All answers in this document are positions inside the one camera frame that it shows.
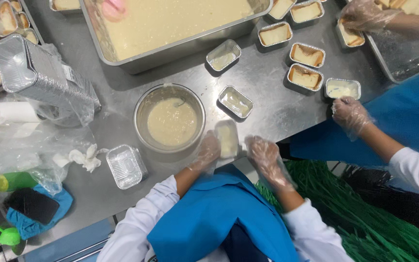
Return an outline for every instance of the hand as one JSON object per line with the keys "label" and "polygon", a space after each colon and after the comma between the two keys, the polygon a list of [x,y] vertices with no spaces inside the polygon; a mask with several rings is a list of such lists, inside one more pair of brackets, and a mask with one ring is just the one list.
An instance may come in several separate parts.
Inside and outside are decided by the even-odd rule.
{"label": "hand", "polygon": [[368,111],[353,97],[341,97],[334,100],[332,118],[352,141],[357,139],[365,125],[373,122],[368,116]]}
{"label": "hand", "polygon": [[209,130],[203,138],[196,160],[189,165],[193,171],[205,170],[213,161],[221,156],[221,147],[213,130]]}
{"label": "hand", "polygon": [[281,156],[276,143],[259,136],[248,136],[245,138],[245,143],[247,144],[247,157],[275,191],[294,190],[292,183],[288,181],[287,170],[285,167],[282,169],[277,163],[281,160]]}
{"label": "hand", "polygon": [[341,20],[346,28],[360,31],[380,31],[400,10],[381,10],[374,0],[353,0],[342,9]]}

